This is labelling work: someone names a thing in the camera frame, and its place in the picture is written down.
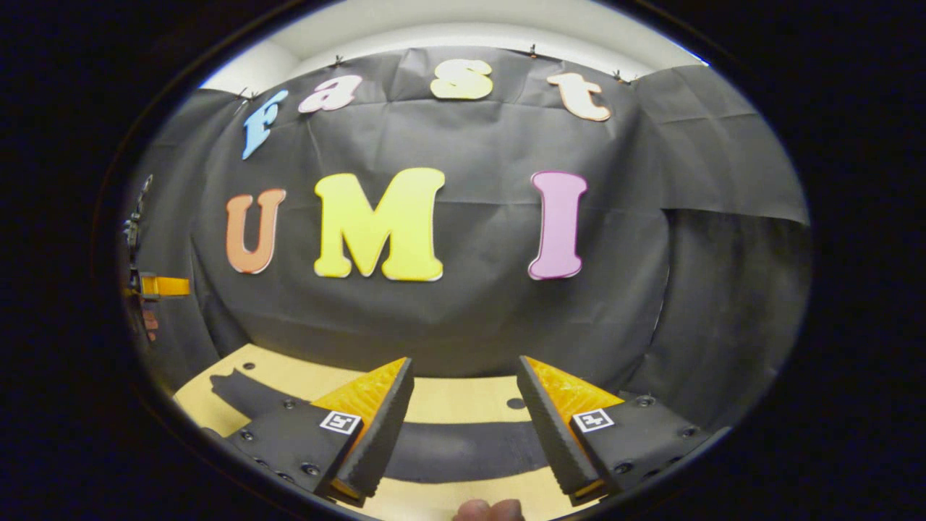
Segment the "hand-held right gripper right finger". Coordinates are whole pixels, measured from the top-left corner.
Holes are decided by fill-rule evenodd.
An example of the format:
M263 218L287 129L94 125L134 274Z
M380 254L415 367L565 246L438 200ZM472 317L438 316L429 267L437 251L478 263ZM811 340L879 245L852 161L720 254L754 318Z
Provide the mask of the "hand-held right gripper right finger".
M576 507L666 474L715 436L651 395L621 398L528 356L519 357L517 384L553 477Z

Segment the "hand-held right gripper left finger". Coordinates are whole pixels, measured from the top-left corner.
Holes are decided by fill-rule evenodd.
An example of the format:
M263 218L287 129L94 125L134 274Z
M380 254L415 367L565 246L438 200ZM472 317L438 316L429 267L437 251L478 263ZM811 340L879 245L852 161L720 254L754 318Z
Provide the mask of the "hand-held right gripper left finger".
M305 494L361 507L377 491L413 389L410 358L314 400L287 395L235 370L221 377L221 398L247 422L223 442L237 458Z

